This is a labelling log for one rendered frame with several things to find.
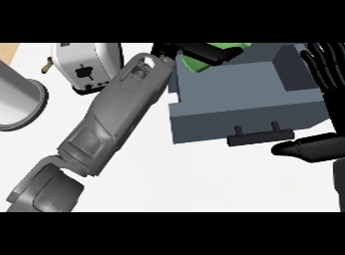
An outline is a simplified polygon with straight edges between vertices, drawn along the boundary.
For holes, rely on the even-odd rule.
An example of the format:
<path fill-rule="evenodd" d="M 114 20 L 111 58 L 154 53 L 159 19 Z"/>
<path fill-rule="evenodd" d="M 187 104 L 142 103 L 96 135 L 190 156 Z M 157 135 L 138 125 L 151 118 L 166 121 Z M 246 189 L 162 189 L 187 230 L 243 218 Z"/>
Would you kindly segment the green cup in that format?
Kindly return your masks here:
<path fill-rule="evenodd" d="M 246 49 L 247 47 L 252 46 L 250 43 L 212 43 L 212 46 L 219 48 L 219 49 L 228 49 L 233 47 L 238 47 L 241 49 Z M 181 60 L 185 64 L 185 67 L 194 72 L 200 73 L 203 72 L 209 67 L 210 64 L 201 62 L 200 60 L 194 59 L 193 57 L 182 55 Z"/>

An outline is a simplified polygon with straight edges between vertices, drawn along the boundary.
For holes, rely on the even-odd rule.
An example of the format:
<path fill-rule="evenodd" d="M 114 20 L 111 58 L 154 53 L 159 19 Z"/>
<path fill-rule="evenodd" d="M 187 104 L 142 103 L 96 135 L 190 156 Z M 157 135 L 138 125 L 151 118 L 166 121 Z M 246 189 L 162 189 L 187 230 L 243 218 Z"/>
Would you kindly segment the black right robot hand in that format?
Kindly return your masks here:
<path fill-rule="evenodd" d="M 323 94 L 335 132 L 283 142 L 271 152 L 320 162 L 345 157 L 345 44 L 309 43 L 301 57 Z"/>

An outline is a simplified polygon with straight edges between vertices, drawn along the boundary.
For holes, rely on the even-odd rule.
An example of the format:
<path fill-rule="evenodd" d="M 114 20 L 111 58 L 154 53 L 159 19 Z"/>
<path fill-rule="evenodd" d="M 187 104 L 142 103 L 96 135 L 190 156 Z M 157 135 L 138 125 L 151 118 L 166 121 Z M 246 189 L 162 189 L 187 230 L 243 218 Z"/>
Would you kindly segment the grey open drawer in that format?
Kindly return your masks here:
<path fill-rule="evenodd" d="M 169 91 L 172 141 L 185 143 L 240 134 L 275 136 L 329 119 L 320 89 L 301 52 L 305 43 L 255 43 L 222 65 L 193 72 L 175 60 Z"/>

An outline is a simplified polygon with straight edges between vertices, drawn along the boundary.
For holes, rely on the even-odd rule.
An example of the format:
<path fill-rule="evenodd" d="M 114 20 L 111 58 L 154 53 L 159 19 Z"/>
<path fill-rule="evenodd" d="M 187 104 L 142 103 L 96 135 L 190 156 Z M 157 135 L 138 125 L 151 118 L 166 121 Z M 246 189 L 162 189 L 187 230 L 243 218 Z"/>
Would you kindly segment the grey cylindrical container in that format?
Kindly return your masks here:
<path fill-rule="evenodd" d="M 42 114 L 48 100 L 43 84 L 25 79 L 0 60 L 0 131 L 24 128 Z"/>

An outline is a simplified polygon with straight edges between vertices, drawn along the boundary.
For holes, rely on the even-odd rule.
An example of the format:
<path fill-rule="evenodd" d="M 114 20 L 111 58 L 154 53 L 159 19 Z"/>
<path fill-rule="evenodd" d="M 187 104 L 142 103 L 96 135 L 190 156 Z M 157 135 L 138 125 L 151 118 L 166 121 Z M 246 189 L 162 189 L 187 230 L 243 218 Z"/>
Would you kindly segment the white toaster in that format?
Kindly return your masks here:
<path fill-rule="evenodd" d="M 99 92 L 125 66 L 120 43 L 54 43 L 46 74 L 55 66 L 79 95 Z"/>

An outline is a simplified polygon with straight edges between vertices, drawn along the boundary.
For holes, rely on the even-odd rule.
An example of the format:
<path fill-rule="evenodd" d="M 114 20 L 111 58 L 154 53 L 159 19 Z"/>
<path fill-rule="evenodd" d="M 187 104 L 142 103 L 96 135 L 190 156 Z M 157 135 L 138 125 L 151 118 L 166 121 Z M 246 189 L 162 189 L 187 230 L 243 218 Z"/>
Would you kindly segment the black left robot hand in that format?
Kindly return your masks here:
<path fill-rule="evenodd" d="M 178 51 L 212 66 L 219 66 L 243 53 L 240 47 L 219 49 L 209 43 L 154 43 L 151 54 L 173 59 Z"/>

